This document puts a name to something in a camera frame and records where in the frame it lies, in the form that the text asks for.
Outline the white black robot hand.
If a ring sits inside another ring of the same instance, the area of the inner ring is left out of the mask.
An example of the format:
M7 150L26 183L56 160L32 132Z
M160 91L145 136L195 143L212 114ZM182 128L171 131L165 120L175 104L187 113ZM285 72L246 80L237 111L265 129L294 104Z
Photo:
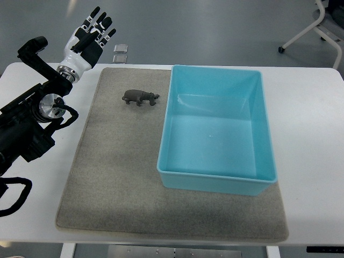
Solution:
M70 37L64 48L64 59L58 66L59 72L70 73L78 80L96 65L103 48L116 33L116 29L109 29L112 19L106 12L99 12L100 7L96 7Z

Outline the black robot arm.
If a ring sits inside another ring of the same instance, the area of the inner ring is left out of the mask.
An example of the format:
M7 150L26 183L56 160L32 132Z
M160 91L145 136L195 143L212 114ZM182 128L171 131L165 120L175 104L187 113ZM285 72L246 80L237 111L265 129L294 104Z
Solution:
M78 113L65 104L75 81L69 73L58 72L38 52L48 45L45 37L29 40L18 50L18 58L46 78L1 108L1 174L18 157L31 162L55 145L55 131L71 125Z

